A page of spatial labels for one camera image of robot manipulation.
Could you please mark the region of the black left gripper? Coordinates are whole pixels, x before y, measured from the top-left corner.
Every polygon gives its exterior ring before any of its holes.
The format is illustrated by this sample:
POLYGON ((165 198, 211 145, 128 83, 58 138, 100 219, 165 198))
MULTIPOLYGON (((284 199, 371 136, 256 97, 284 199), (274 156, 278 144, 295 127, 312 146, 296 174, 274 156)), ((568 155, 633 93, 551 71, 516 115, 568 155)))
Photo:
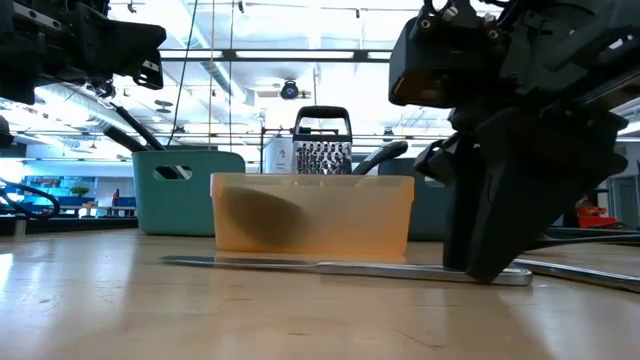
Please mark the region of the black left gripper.
POLYGON ((36 102, 35 88, 56 83, 86 86, 101 98, 111 97, 116 75, 147 89, 163 88, 158 48, 166 40, 165 29, 116 21, 107 12, 108 0, 58 2, 52 16, 60 28, 42 29, 37 35, 44 53, 29 91, 31 104, 36 102))

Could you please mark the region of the black spatula steel handle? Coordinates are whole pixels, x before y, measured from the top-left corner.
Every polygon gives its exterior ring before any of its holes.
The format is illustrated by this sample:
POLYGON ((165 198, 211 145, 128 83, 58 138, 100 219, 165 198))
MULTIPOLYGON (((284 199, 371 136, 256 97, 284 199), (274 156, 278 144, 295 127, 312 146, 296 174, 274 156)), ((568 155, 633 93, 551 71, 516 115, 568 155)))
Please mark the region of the black spatula steel handle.
POLYGON ((138 120, 136 120, 124 107, 111 103, 116 113, 133 128, 154 150, 164 151, 165 147, 152 135, 138 120))

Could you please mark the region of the green plastic bin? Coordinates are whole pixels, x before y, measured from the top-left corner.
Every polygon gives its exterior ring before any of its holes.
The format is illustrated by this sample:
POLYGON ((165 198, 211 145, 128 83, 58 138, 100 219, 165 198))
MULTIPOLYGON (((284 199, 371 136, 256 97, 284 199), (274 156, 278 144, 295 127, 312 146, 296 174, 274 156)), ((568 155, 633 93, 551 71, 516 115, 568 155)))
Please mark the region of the green plastic bin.
POLYGON ((213 236, 211 175, 243 173, 241 155, 165 150, 132 155, 139 229, 149 235, 213 236))

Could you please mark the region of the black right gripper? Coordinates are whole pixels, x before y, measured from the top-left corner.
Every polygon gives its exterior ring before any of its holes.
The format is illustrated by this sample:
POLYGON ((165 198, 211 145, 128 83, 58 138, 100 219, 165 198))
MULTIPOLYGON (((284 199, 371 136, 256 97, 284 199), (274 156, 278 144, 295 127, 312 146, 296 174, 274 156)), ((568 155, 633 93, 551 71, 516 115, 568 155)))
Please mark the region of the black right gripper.
POLYGON ((615 152, 627 120, 611 112, 539 116, 521 108, 625 100, 640 86, 640 0, 447 2, 447 104, 485 119, 486 166, 467 260, 493 280, 566 210, 628 162, 615 152))

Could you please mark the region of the black aluminium frame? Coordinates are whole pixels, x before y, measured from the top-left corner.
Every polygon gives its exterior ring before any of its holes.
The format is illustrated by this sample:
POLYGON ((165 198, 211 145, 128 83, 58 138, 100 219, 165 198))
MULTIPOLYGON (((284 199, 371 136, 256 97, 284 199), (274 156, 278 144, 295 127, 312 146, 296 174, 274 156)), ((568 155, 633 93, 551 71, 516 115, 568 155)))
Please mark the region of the black aluminium frame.
MULTIPOLYGON (((0 217, 0 236, 15 234, 16 224, 21 217, 0 217)), ((79 232, 137 228, 136 217, 118 218, 52 218, 49 220, 25 219, 26 234, 79 232)))

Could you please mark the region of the red crate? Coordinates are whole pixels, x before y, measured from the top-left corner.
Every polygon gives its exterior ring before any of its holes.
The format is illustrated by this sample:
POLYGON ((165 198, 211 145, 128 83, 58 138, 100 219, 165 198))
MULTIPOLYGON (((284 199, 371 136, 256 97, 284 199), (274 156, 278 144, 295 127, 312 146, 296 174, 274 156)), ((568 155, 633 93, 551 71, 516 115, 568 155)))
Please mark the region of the red crate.
POLYGON ((606 226, 617 222, 617 219, 609 216, 607 209, 602 207, 578 207, 577 216, 581 228, 606 226))

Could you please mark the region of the steel table knife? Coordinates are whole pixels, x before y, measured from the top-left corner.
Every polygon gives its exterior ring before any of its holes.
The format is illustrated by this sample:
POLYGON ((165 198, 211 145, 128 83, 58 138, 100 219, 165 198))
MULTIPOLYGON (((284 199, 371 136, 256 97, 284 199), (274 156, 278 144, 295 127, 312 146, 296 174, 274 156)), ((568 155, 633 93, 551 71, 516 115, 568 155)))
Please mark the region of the steel table knife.
POLYGON ((637 276, 525 259, 516 259, 513 264, 538 275, 640 294, 640 277, 637 276))

